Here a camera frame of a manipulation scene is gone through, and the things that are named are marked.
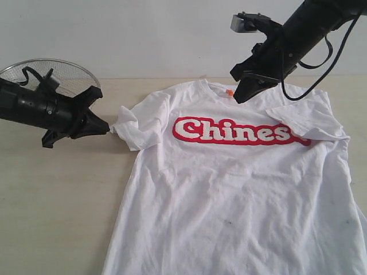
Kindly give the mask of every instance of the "white t-shirt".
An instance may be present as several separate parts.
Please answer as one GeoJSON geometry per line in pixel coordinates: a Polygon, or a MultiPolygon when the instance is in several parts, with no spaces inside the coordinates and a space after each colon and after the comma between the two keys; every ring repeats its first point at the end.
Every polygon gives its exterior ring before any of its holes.
{"type": "Polygon", "coordinates": [[[121,107],[111,131],[140,152],[103,274],[367,274],[327,93],[239,105],[227,89],[198,80],[121,107]]]}

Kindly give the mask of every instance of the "metal mesh fan guard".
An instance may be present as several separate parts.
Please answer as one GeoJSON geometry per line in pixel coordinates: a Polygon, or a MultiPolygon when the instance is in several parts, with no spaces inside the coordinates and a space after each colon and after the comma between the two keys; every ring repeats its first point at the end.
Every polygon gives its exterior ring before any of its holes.
{"type": "MultiPolygon", "coordinates": [[[[24,81],[25,76],[22,69],[26,66],[33,68],[41,76],[45,76],[50,69],[54,69],[52,75],[61,82],[56,92],[65,96],[76,96],[92,85],[100,88],[98,79],[86,68],[72,62],[51,58],[38,58],[16,63],[0,71],[0,77],[15,83],[24,81]]],[[[38,80],[29,74],[29,82],[25,88],[35,90],[38,85],[38,80]]]]}

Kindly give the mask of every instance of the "beige table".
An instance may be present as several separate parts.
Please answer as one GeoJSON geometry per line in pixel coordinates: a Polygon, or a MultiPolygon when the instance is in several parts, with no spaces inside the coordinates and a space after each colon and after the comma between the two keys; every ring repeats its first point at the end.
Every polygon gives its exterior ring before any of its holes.
{"type": "MultiPolygon", "coordinates": [[[[320,87],[352,137],[352,188],[367,213],[364,79],[329,77],[320,87]]],[[[287,79],[303,87],[314,80],[287,79]]],[[[104,98],[93,111],[113,123],[120,105],[132,107],[148,93],[184,81],[103,80],[104,98]]],[[[0,131],[0,274],[100,274],[136,153],[111,134],[64,139],[49,150],[41,148],[42,129],[0,121],[0,131]]]]}

